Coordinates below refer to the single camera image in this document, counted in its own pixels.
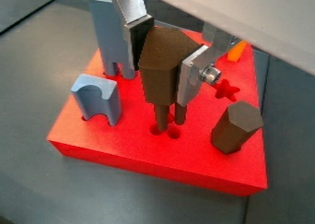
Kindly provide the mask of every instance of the light blue block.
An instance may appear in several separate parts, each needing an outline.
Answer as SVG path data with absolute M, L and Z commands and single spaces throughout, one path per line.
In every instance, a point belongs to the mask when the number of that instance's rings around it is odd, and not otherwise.
M 119 13 L 113 0 L 89 0 L 89 3 L 102 50 L 105 73 L 115 76 L 119 72 L 118 63 L 121 63 L 123 77 L 134 79 L 135 71 L 129 58 L 129 45 L 123 39 Z
M 109 117 L 110 125 L 117 125 L 122 114 L 118 82 L 82 74 L 71 88 L 86 120 L 94 115 Z

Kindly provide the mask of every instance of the u-shaped block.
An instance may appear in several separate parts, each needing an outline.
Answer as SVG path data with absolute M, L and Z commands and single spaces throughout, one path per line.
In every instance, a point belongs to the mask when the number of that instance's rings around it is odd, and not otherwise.
M 117 125 L 122 114 L 118 82 L 82 74 L 71 88 L 86 120 L 105 114 L 110 125 Z

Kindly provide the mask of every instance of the red block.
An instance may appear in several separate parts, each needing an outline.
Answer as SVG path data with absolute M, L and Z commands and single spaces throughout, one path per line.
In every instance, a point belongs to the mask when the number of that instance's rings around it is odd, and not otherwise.
M 185 33 L 202 42 L 199 33 Z M 70 96 L 49 135 L 50 142 L 65 156 L 215 191 L 246 196 L 265 190 L 262 131 L 249 139 L 242 150 L 230 155 L 213 146 L 210 138 L 234 100 L 246 100 L 260 107 L 252 46 L 246 47 L 239 62 L 229 62 L 223 56 L 217 67 L 223 72 L 222 80 L 229 82 L 226 85 L 241 90 L 231 96 L 229 87 L 213 88 L 205 84 L 189 105 L 185 125 L 175 125 L 170 116 L 167 132 L 157 135 L 154 109 L 145 100 L 141 77 L 137 76 L 135 80 L 111 77 L 118 81 L 122 99 L 123 114 L 118 125 L 110 126 L 103 115 L 85 121 L 74 96 Z M 97 52 L 86 73 L 106 77 L 101 52 Z

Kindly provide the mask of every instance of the gray table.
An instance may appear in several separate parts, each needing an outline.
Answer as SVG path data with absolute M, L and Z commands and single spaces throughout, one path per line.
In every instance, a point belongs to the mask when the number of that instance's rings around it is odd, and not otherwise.
M 248 199 L 65 158 L 49 144 L 97 49 L 83 0 L 55 1 L 0 36 L 0 215 L 17 224 L 313 223 L 315 77 L 256 52 L 270 188 Z

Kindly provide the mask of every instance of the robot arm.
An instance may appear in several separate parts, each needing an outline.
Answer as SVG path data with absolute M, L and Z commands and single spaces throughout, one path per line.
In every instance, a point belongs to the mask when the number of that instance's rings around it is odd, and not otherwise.
M 122 21 L 131 66 L 138 70 L 147 33 L 154 27 L 154 17 L 147 14 L 143 0 L 113 0 L 113 2 Z
M 203 39 L 213 43 L 211 47 L 202 46 L 183 61 L 178 103 L 185 107 L 199 93 L 202 83 L 214 85 L 221 76 L 215 68 L 218 58 L 241 42 L 223 30 L 205 23 Z

